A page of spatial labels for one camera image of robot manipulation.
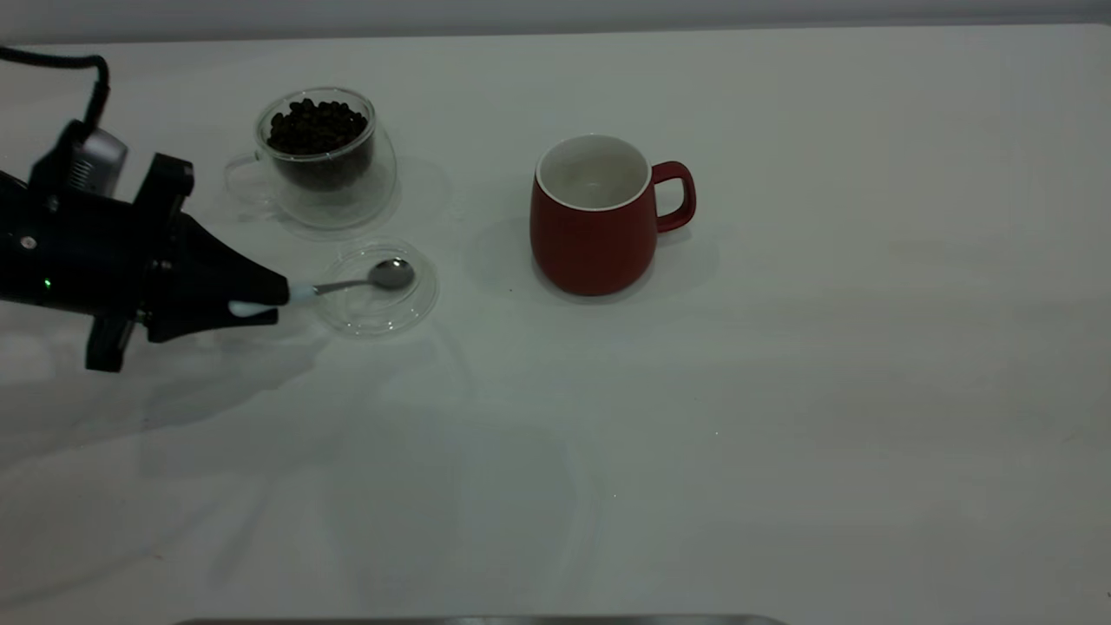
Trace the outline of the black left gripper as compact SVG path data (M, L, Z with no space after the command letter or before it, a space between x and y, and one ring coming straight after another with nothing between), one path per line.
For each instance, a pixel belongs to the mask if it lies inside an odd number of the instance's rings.
M60 167L47 157L29 183L3 177L1 295L91 317L86 367L121 371L128 341L142 323L152 344L278 324L277 310L237 317L227 308L233 300L284 305L289 282L194 218L181 216L194 189L190 162L156 155L131 202L70 187Z

